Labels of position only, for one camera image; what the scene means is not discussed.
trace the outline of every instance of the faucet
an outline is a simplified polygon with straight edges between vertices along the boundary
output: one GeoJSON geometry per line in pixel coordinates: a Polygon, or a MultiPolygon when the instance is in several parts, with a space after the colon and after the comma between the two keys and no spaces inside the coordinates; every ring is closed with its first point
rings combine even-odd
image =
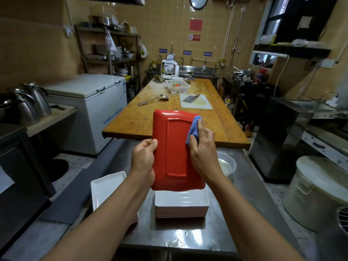
{"type": "Polygon", "coordinates": [[[180,57],[179,58],[179,64],[180,64],[180,60],[182,59],[182,65],[180,66],[180,70],[184,71],[185,68],[184,68],[184,58],[183,57],[180,57]]]}
{"type": "Polygon", "coordinates": [[[158,58],[161,58],[160,63],[162,64],[162,56],[161,56],[161,55],[158,55],[158,57],[157,57],[157,63],[158,63],[158,58]]]}

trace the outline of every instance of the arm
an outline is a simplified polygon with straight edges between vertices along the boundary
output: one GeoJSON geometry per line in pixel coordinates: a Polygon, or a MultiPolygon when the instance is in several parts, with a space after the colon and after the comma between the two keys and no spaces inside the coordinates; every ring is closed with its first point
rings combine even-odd
{"type": "Polygon", "coordinates": [[[41,261],[111,260],[154,183],[153,151],[147,139],[133,149],[128,177],[88,218],[72,230],[41,261]]]}
{"type": "Polygon", "coordinates": [[[245,200],[222,173],[215,134],[198,121],[199,145],[190,136],[191,161],[214,193],[243,260],[303,260],[301,255],[245,200]]]}

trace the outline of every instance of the forearm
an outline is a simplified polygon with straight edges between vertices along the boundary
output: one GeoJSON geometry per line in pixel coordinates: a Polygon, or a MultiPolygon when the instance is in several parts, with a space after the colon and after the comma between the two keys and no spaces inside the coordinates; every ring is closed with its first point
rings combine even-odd
{"type": "Polygon", "coordinates": [[[207,183],[218,200],[243,260],[303,260],[301,255],[246,201],[229,179],[214,174],[207,183]]]}
{"type": "Polygon", "coordinates": [[[42,261],[112,259],[150,186],[130,174],[111,196],[64,237],[42,261]]]}

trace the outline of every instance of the red sign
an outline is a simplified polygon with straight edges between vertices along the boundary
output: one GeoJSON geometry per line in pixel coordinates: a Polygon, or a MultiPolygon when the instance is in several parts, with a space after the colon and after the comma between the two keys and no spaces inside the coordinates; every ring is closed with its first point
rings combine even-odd
{"type": "Polygon", "coordinates": [[[190,20],[190,30],[191,31],[202,31],[203,20],[191,19],[190,20]]]}
{"type": "Polygon", "coordinates": [[[190,40],[190,41],[200,41],[200,35],[189,34],[187,36],[187,40],[190,40]]]}

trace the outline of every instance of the cleaver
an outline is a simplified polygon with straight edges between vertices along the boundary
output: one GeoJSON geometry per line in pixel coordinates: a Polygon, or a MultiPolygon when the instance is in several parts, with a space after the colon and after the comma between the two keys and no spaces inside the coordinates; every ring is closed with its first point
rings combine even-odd
{"type": "Polygon", "coordinates": [[[186,102],[186,103],[192,103],[195,99],[197,99],[198,97],[200,96],[200,93],[197,93],[195,96],[188,96],[186,97],[183,102],[186,102]]]}

